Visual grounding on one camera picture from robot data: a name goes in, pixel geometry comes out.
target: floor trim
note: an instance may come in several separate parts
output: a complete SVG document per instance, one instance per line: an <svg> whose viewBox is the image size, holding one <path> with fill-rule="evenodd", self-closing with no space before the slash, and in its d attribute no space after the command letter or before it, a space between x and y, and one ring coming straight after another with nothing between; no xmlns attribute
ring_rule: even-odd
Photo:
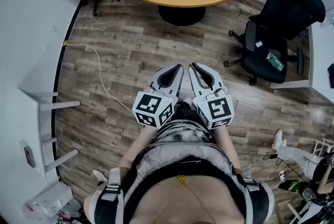
<svg viewBox="0 0 334 224"><path fill-rule="evenodd" d="M74 23L77 19L77 16L79 14L79 11L80 11L81 7L82 7L82 0L79 2L78 7L73 14L72 20L71 20L71 22L68 26L68 29L67 29L67 32L66 32L66 35L65 35L65 38L64 38L64 42L67 41L69 39L69 36L71 35ZM58 89L59 76L61 74L61 69L62 69L63 59L64 59L64 55L65 55L65 50L66 50L66 45L62 46L62 50L61 50L61 53L59 55L57 70L56 70L56 76L54 78L53 92L57 92L57 89ZM52 98L52 103L54 103L54 102L57 102L57 97ZM52 110L51 111L51 137L52 138L54 138L56 136L55 120L56 120L56 110ZM57 159L56 143L52 144L52 150L53 150L54 160L56 160ZM58 180L61 181L61 176L60 176L58 167L56 167L56 172L57 172Z"/></svg>

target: shoulder strap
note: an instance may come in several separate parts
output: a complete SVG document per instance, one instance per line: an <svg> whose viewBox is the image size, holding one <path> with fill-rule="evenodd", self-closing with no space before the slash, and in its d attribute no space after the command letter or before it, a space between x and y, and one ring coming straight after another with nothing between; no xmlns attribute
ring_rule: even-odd
<svg viewBox="0 0 334 224"><path fill-rule="evenodd" d="M97 190L92 201L89 207L92 224L123 224L124 193L119 168L110 170L109 184L103 190Z"/></svg>
<svg viewBox="0 0 334 224"><path fill-rule="evenodd" d="M253 206L253 223L264 223L272 214L275 204L271 188L264 182L245 179Z"/></svg>

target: wooden floor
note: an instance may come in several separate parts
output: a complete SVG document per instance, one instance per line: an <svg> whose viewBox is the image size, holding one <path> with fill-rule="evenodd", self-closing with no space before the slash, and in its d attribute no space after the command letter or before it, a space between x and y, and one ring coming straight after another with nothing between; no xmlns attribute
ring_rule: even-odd
<svg viewBox="0 0 334 224"><path fill-rule="evenodd" d="M175 27L160 18L153 4L141 0L102 0L97 18L92 16L92 3L81 9L69 43L96 48L107 90L129 108L137 92L161 67L181 63L187 68L191 62L200 62L216 69L234 101L235 118L229 131L242 166L251 164L253 178L274 186L278 183L278 172L289 171L284 164L276 166L275 160L263 161L266 154L273 153L275 131L283 129L288 146L311 151L315 138L333 137L333 112L306 106L307 100L318 99L307 89L274 91L261 80L258 86L251 87L249 74L239 65L224 68L223 61L237 59L241 52L241 45L228 36L228 31L243 33L248 17L259 13L262 6L250 0L228 0L208 7L201 22ZM307 32L289 42L289 53L295 53L297 46L303 48L307 57L303 77L307 78ZM293 64L288 65L288 71L287 80L302 79ZM186 76L184 80L182 95L193 95ZM97 185L92 170L108 175L109 168L118 166L141 127L130 112L104 92L93 49L67 47L58 91L59 101L81 102L79 107L57 111L56 136L60 156L74 148L79 150L59 170L63 181L82 202ZM297 178L293 172L289 177ZM298 195L280 190L274 193L282 219L292 215L287 203L301 204ZM278 223L275 212L268 223Z"/></svg>

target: table base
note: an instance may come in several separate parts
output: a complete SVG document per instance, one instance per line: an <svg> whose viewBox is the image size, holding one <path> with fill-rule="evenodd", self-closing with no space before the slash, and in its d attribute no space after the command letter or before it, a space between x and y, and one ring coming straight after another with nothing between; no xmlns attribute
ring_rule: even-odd
<svg viewBox="0 0 334 224"><path fill-rule="evenodd" d="M159 14L166 22L175 26L191 26L201 21L205 14L205 7L178 8L158 6Z"/></svg>

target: white sneaker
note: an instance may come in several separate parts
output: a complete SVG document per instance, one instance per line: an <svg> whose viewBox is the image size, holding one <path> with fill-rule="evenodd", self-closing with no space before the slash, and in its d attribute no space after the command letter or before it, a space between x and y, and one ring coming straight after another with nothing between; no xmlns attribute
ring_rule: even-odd
<svg viewBox="0 0 334 224"><path fill-rule="evenodd" d="M99 170L93 170L93 174L96 176L99 182L103 181L106 182L106 177L99 171Z"/></svg>
<svg viewBox="0 0 334 224"><path fill-rule="evenodd" d="M272 148L274 150L277 150L279 147L283 145L283 139L282 139L283 131L281 129L277 130L275 133L275 137L273 138L273 144Z"/></svg>

